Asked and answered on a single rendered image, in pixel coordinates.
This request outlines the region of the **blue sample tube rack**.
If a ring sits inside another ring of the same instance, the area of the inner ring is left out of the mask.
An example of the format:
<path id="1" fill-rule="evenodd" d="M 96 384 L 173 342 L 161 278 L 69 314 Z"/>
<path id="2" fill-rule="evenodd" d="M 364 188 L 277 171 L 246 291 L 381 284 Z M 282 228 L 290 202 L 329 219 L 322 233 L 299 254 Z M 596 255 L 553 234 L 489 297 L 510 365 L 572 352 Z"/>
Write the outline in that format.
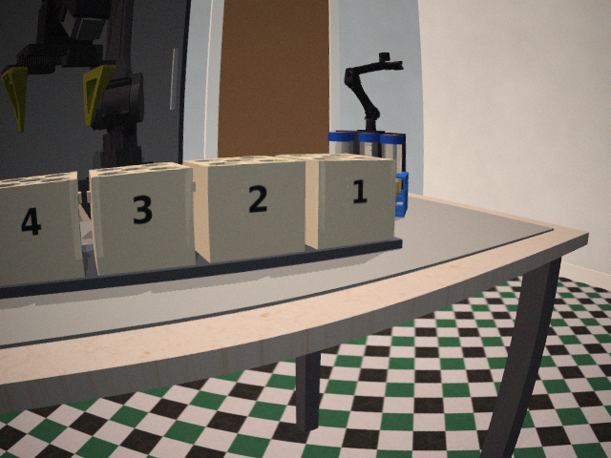
<path id="1" fill-rule="evenodd" d="M 400 193 L 400 196 L 396 196 L 395 201 L 403 202 L 403 212 L 402 205 L 396 204 L 395 206 L 395 216 L 399 218 L 404 218 L 408 209 L 408 189 L 409 189 L 409 172 L 402 172 L 401 176 L 396 176 L 396 179 L 403 179 L 403 190 Z M 407 191 L 407 193 L 406 193 Z"/>

